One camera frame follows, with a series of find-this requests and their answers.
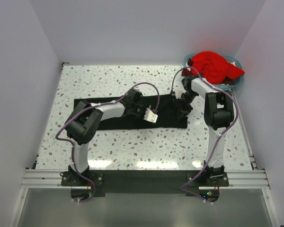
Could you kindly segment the black t shirt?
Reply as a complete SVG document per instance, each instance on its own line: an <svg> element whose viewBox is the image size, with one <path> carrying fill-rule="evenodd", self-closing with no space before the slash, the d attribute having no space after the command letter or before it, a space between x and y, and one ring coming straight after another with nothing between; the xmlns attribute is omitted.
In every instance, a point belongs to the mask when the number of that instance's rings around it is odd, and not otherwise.
<svg viewBox="0 0 284 227"><path fill-rule="evenodd" d="M81 101L86 100L89 103L105 103L117 100L118 97L93 97L85 99L74 99L74 108ZM157 104L157 95L143 96L141 103L145 106L151 105L155 107ZM160 103L158 107L158 119L156 123L147 122L138 119L133 115L111 118L100 122L98 131L106 130L138 130L138 129L154 129L154 128L176 128L187 129L187 117L182 120L177 119L177 111L173 104L171 95L160 95Z"/></svg>

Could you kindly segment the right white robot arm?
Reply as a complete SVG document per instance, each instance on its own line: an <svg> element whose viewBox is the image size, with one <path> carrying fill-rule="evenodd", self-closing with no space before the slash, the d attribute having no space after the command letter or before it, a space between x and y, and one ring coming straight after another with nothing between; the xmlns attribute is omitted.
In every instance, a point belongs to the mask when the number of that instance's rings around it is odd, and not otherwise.
<svg viewBox="0 0 284 227"><path fill-rule="evenodd" d="M208 126L208 152L204 167L187 183L211 186L224 176L224 147L226 133L237 120L230 91L223 91L209 84L206 79L185 76L182 79L184 90L171 91L177 119L182 120L192 112L193 100L204 99L204 121Z"/></svg>

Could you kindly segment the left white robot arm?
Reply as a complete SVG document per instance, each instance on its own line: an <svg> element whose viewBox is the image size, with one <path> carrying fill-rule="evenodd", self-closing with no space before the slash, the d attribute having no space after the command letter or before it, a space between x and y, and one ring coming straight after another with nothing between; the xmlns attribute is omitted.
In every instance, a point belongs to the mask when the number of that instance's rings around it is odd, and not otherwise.
<svg viewBox="0 0 284 227"><path fill-rule="evenodd" d="M114 118L133 116L147 121L151 120L151 109L142 104L142 93L134 88L125 95L104 103L89 103L81 100L65 123L68 142L72 144L71 164L68 173L77 185L92 184L89 173L88 148L100 123Z"/></svg>

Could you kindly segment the red t shirt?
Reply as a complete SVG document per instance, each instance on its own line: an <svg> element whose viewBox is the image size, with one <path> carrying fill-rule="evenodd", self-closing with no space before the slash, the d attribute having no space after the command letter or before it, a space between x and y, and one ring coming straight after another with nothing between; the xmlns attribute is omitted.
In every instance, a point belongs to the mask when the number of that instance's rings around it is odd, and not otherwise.
<svg viewBox="0 0 284 227"><path fill-rule="evenodd" d="M235 80L244 75L244 71L226 61L221 55L205 51L192 57L191 72L196 75L198 71L212 84L222 84L225 79Z"/></svg>

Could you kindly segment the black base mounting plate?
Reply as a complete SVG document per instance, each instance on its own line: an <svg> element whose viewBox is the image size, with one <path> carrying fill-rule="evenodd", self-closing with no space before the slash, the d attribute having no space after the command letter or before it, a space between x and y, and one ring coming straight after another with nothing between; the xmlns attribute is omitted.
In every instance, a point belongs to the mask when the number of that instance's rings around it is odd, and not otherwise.
<svg viewBox="0 0 284 227"><path fill-rule="evenodd" d="M71 188L79 202L108 193L181 194L217 201L220 188L228 187L227 173L210 176L197 170L86 170L77 174L71 168L60 173L61 186Z"/></svg>

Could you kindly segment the aluminium extrusion rail frame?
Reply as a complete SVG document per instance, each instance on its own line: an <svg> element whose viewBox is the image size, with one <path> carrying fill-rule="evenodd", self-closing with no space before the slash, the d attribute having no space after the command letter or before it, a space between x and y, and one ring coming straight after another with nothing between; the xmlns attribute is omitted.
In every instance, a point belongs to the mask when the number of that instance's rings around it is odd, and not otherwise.
<svg viewBox="0 0 284 227"><path fill-rule="evenodd" d="M71 159L68 143L54 137L73 109L73 100L121 96L136 85L145 96L181 87L179 66L72 66L63 68L34 169L25 171L14 209L13 227L275 227L270 185L257 170L244 125L228 131L224 150L229 186L219 185L219 199L209 204L176 192L108 193L88 202L71 199L60 172ZM197 97L185 129L99 131L89 146L93 170L199 170L206 157L209 130L204 100Z"/></svg>

